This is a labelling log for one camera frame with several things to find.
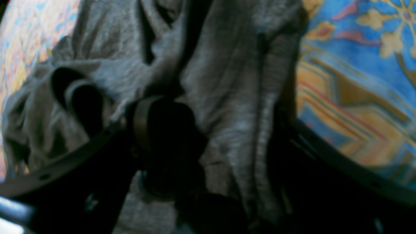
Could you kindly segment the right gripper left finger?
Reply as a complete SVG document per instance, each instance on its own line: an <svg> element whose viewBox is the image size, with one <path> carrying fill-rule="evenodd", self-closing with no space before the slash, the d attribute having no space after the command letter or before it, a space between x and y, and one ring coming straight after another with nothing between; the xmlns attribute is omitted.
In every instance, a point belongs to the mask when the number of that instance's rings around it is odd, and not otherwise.
<svg viewBox="0 0 416 234"><path fill-rule="evenodd" d="M2 234L110 234L142 170L162 197L192 186L195 118L161 96L134 102L126 118L50 165L1 184Z"/></svg>

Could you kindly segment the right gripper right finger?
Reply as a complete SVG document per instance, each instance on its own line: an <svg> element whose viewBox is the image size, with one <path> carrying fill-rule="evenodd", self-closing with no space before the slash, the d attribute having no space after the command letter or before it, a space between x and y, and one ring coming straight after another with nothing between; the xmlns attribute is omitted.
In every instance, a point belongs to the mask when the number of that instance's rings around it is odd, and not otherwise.
<svg viewBox="0 0 416 234"><path fill-rule="evenodd" d="M292 233L415 233L414 190L347 159L283 111L272 124L267 175Z"/></svg>

